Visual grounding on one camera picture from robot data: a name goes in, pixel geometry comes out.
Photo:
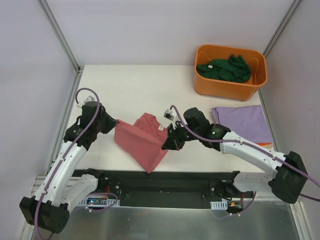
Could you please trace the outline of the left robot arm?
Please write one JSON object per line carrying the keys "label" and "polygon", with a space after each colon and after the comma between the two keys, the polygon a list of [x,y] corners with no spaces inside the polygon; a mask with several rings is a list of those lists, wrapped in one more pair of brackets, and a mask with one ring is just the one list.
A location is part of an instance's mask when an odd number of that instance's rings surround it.
{"label": "left robot arm", "polygon": [[97,101],[88,101],[81,115],[69,127],[60,153],[41,186],[31,197],[23,197],[19,208],[26,222],[53,234],[60,233],[74,208],[89,194],[104,194],[105,173],[88,168],[70,188],[67,184],[78,163],[87,154],[98,134],[109,133],[119,122]]}

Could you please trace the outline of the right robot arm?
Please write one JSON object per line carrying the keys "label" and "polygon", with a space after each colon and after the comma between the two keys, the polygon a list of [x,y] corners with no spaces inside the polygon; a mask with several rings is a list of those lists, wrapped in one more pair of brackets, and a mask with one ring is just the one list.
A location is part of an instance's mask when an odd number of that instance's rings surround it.
{"label": "right robot arm", "polygon": [[199,141],[206,148],[238,157],[263,171],[258,176],[238,172],[225,184],[228,196],[234,198],[242,192],[271,192],[278,199],[294,204],[301,195],[308,173],[298,153],[268,150],[226,126],[210,123],[196,107],[180,115],[172,105],[164,112],[164,117],[171,123],[163,150],[179,151],[186,142]]}

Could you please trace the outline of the pink t shirt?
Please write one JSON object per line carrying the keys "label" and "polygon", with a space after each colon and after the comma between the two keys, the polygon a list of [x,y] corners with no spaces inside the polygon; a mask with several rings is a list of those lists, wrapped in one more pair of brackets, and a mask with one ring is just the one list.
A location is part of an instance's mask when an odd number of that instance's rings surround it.
{"label": "pink t shirt", "polygon": [[157,118],[144,113],[133,125],[118,120],[114,142],[147,172],[153,172],[168,153],[162,146],[168,137],[167,128]]}

